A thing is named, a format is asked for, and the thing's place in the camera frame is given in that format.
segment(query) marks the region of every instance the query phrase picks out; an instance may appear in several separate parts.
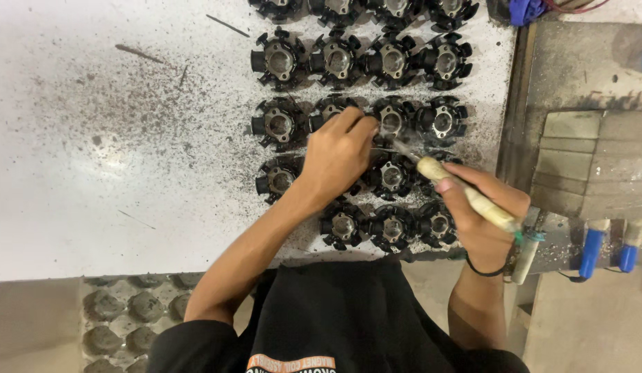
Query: bracelet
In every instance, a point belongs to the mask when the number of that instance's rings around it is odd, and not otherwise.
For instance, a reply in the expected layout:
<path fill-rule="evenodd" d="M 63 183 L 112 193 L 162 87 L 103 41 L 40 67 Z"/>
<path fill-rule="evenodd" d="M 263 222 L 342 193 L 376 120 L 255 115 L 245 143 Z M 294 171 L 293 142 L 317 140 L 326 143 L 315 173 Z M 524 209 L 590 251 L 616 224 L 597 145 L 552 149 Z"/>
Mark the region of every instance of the bracelet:
<path fill-rule="evenodd" d="M 480 272 L 477 269 L 475 269 L 475 267 L 473 267 L 473 263 L 471 263 L 471 259 L 468 258 L 468 254 L 466 254 L 466 263 L 468 263 L 468 266 L 471 267 L 471 269 L 473 269 L 473 272 L 475 272 L 476 274 L 478 274 L 480 276 L 484 276 L 484 277 L 498 276 L 501 273 L 503 273 L 503 271 L 505 271 L 505 266 L 507 266 L 507 261 L 505 261 L 505 264 L 503 264 L 503 267 L 501 267 L 498 271 L 491 272 L 490 274 L 483 274 L 482 272 Z"/>

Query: wooden handle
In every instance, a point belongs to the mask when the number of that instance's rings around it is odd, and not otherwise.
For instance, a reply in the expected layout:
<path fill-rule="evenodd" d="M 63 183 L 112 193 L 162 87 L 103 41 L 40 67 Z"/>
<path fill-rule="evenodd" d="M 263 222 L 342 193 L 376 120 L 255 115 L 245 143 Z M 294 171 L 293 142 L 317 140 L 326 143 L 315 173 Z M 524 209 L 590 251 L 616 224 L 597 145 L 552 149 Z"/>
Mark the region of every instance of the wooden handle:
<path fill-rule="evenodd" d="M 528 238 L 524 239 L 524 244 L 521 246 L 521 252 L 516 259 L 515 270 L 512 273 L 512 282 L 517 285 L 522 285 L 526 281 L 528 271 L 531 269 L 532 261 L 535 259 L 535 253 L 540 246 L 539 241 L 532 241 Z"/>
<path fill-rule="evenodd" d="M 473 187 L 466 184 L 457 176 L 447 172 L 439 161 L 430 157 L 424 157 L 418 162 L 416 167 L 418 172 L 430 179 L 434 183 L 440 182 L 442 179 L 449 177 L 456 184 L 464 189 L 464 194 L 471 207 L 480 214 L 486 221 L 497 226 L 505 232 L 514 233 L 520 230 L 520 225 L 517 223 L 514 216 L 510 215 L 504 209 L 498 207 L 491 202 L 490 199 L 485 197 L 482 193 L 476 191 Z"/>

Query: dirty table surface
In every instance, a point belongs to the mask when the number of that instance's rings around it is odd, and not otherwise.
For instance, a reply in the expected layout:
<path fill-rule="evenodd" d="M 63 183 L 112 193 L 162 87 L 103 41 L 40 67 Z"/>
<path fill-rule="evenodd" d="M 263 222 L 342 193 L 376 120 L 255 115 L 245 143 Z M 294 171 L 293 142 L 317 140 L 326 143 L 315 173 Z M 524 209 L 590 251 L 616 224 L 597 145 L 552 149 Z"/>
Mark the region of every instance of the dirty table surface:
<path fill-rule="evenodd" d="M 626 21 L 619 18 L 622 14 L 614 13 L 614 20 Z M 575 41 L 567 43 L 567 35 L 574 35 Z M 523 152 L 526 156 L 518 159 L 521 166 L 517 174 L 517 187 L 525 189 L 523 185 L 530 184 L 549 112 L 599 109 L 642 111 L 642 72 L 637 70 L 640 68 L 640 51 L 642 25 L 538 23 L 524 120 L 526 141 Z M 552 214 L 544 229 L 548 237 L 546 242 L 540 244 L 531 273 L 578 269 L 582 260 L 584 222 Z M 597 267 L 618 265 L 622 230 L 622 221 L 614 222 L 612 234 L 600 251 Z M 642 250 L 639 252 L 639 263 L 642 264 Z"/>
<path fill-rule="evenodd" d="M 259 102 L 279 96 L 250 69 L 256 38 L 275 26 L 247 2 L 214 3 L 0 0 L 0 281 L 203 271 L 267 209 L 254 178 L 275 153 L 246 129 Z M 493 171 L 515 31 L 480 3 L 460 30 L 474 69 L 450 93 L 470 118 L 450 149 Z M 284 29 L 309 48 L 329 29 L 302 14 Z M 405 31 L 416 51 L 436 35 L 430 26 Z M 381 34 L 363 15 L 345 36 L 365 50 Z M 331 93 L 315 78 L 291 92 L 308 111 Z M 441 95 L 426 87 L 397 94 L 418 106 Z M 366 106 L 392 93 L 363 79 L 346 94 Z M 368 192 L 351 201 L 366 212 L 385 203 Z M 311 219 L 273 265 L 382 255 L 370 242 L 335 251 Z"/>

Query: metal stator core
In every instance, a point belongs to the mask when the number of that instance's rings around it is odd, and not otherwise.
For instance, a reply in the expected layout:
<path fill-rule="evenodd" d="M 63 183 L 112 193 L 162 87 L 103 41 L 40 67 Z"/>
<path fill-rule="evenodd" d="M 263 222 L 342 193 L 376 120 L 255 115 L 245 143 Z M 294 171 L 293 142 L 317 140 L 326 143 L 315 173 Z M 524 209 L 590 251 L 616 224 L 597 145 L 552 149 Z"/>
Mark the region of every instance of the metal stator core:
<path fill-rule="evenodd" d="M 309 132 L 318 131 L 330 118 L 342 113 L 348 106 L 357 107 L 358 103 L 350 97 L 342 97 L 342 94 L 329 94 L 328 97 L 318 100 L 314 105 L 317 114 L 309 116 Z"/>
<path fill-rule="evenodd" d="M 420 14 L 423 0 L 368 0 L 366 8 L 373 13 L 372 22 L 383 24 L 383 31 L 401 31 Z"/>
<path fill-rule="evenodd" d="M 305 53 L 305 47 L 299 38 L 294 44 L 287 41 L 289 32 L 277 27 L 275 38 L 268 39 L 264 32 L 258 39 L 257 45 L 263 46 L 263 52 L 252 50 L 250 61 L 252 71 L 263 72 L 259 82 L 263 85 L 273 82 L 276 92 L 285 92 L 295 88 L 300 83 L 298 75 L 305 71 L 300 56 Z"/>
<path fill-rule="evenodd" d="M 388 96 L 378 99 L 373 105 L 374 116 L 379 120 L 379 134 L 374 137 L 374 143 L 378 147 L 389 148 L 389 138 L 402 138 L 405 132 L 415 128 L 412 119 L 415 115 L 415 108 L 408 101 L 401 101 L 399 96 Z"/>
<path fill-rule="evenodd" d="M 393 201 L 395 196 L 405 197 L 417 181 L 415 165 L 407 157 L 396 152 L 383 153 L 376 157 L 362 175 L 362 180 L 376 197 Z"/>
<path fill-rule="evenodd" d="M 292 150 L 302 144 L 305 120 L 302 110 L 288 97 L 275 97 L 257 106 L 262 116 L 252 117 L 253 135 L 263 135 L 259 144 L 263 147 L 274 143 L 275 151 L 280 153 Z"/>
<path fill-rule="evenodd" d="M 340 251 L 346 250 L 346 245 L 360 244 L 366 229 L 366 215 L 343 197 L 332 201 L 319 218 L 319 233 L 327 234 L 323 241 Z"/>
<path fill-rule="evenodd" d="M 360 67 L 367 76 L 375 76 L 372 84 L 385 85 L 387 91 L 406 86 L 415 77 L 418 68 L 417 58 L 411 54 L 415 40 L 407 35 L 397 40 L 398 32 L 387 32 L 384 39 L 377 37 L 369 49 L 373 55 L 362 55 Z"/>
<path fill-rule="evenodd" d="M 425 143 L 434 147 L 449 147 L 455 137 L 466 133 L 463 120 L 468 117 L 466 106 L 459 106 L 454 96 L 435 97 L 428 106 L 420 107 L 414 116 L 415 129 Z"/>
<path fill-rule="evenodd" d="M 443 33 L 456 30 L 477 13 L 480 4 L 471 0 L 426 0 L 432 30 Z"/>
<path fill-rule="evenodd" d="M 248 0 L 257 9 L 260 18 L 268 18 L 276 25 L 281 25 L 292 18 L 300 8 L 302 0 Z"/>
<path fill-rule="evenodd" d="M 300 175 L 302 157 L 281 156 L 265 162 L 259 170 L 264 174 L 256 178 L 258 194 L 268 194 L 268 204 L 275 203 Z"/>
<path fill-rule="evenodd" d="M 461 85 L 458 78 L 467 77 L 473 64 L 467 64 L 466 59 L 473 54 L 473 48 L 467 42 L 457 44 L 461 38 L 456 32 L 445 36 L 439 35 L 427 44 L 431 48 L 423 48 L 417 55 L 417 62 L 425 69 L 425 81 L 431 82 L 429 89 L 447 91 Z"/>
<path fill-rule="evenodd" d="M 334 29 L 351 26 L 360 16 L 358 6 L 362 0 L 308 0 L 310 13 L 319 17 L 322 27 L 330 23 Z"/>
<path fill-rule="evenodd" d="M 441 198 L 420 207 L 417 220 L 420 241 L 429 246 L 441 248 L 441 242 L 449 245 L 457 241 L 454 219 Z"/>
<path fill-rule="evenodd" d="M 386 204 L 374 211 L 368 233 L 374 245 L 387 253 L 399 253 L 417 233 L 415 216 L 406 208 Z"/>
<path fill-rule="evenodd" d="M 319 53 L 312 53 L 309 59 L 309 71 L 322 74 L 317 83 L 324 87 L 330 85 L 333 91 L 354 85 L 361 76 L 357 57 L 360 41 L 354 35 L 342 39 L 343 33 L 343 30 L 332 30 L 327 41 L 323 35 L 318 37 L 314 48 Z"/>
<path fill-rule="evenodd" d="M 395 243 L 404 233 L 404 225 L 399 219 L 391 216 L 383 221 L 383 238 L 390 243 Z"/>

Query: left hand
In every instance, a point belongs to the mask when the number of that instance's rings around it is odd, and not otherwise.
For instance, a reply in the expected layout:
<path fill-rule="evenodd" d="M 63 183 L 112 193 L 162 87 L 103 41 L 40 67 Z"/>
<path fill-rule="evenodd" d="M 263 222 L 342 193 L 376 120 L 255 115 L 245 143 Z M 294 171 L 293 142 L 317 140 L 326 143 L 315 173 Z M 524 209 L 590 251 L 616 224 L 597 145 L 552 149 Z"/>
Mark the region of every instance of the left hand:
<path fill-rule="evenodd" d="M 312 197 L 315 210 L 347 191 L 369 165 L 371 140 L 378 121 L 357 107 L 347 107 L 314 132 L 298 184 Z"/>

